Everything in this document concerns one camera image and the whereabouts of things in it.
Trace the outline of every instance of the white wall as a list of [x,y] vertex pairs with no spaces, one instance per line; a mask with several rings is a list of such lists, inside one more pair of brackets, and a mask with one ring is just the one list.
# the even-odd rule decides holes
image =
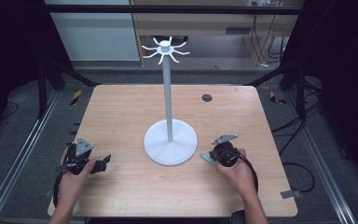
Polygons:
[[[129,5],[129,0],[45,0],[46,4]],[[139,61],[132,16],[51,13],[71,61]]]

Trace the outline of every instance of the light wood surface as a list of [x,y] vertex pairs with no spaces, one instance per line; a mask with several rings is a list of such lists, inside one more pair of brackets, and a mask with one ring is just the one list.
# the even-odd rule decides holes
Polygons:
[[[202,101],[205,93],[211,102]],[[104,173],[88,178],[75,217],[229,217],[243,209],[241,198],[200,157],[223,133],[237,134],[231,143],[246,148],[267,216],[296,215],[294,199],[280,194],[290,188],[254,87],[172,86],[172,116],[190,124],[199,143],[189,161],[165,167],[149,159],[143,145],[148,128],[165,119],[163,86],[95,88],[77,137],[94,144],[92,158],[112,154],[112,160]]]

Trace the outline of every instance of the person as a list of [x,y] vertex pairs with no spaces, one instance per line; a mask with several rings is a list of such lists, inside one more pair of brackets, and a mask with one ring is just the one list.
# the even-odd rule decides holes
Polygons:
[[[240,148],[239,152],[246,157],[245,149]],[[217,170],[226,177],[231,186],[241,196],[246,224],[268,223],[261,202],[257,196],[252,171],[249,166],[242,160],[238,160],[231,167],[225,167],[218,161],[216,163]],[[59,200],[49,224],[69,223],[76,201],[94,165],[95,160],[91,159],[79,175],[73,175],[71,172],[63,174],[59,186]]]

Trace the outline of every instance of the wooden table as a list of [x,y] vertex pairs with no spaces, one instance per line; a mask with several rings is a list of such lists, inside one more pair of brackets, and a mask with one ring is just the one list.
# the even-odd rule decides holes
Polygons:
[[[211,102],[201,99],[211,94]],[[112,154],[103,173],[91,175],[77,201],[75,217],[229,217],[243,209],[238,193],[200,153],[213,149],[221,134],[237,134],[259,179],[268,217],[297,213],[281,159],[257,91],[244,86],[172,86],[172,116],[198,136],[187,162],[161,166],[144,149],[148,128],[165,119],[163,86],[102,85],[95,88],[77,137],[94,144],[91,157]],[[48,213],[54,206],[50,204]]]

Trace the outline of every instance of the stand base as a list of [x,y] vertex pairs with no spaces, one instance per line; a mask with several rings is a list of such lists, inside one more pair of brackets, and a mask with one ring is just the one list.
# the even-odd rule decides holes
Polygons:
[[179,165],[197,149],[197,135],[193,128],[179,120],[172,120],[172,142],[168,141],[167,120],[153,124],[146,132],[144,146],[147,155],[161,165]]

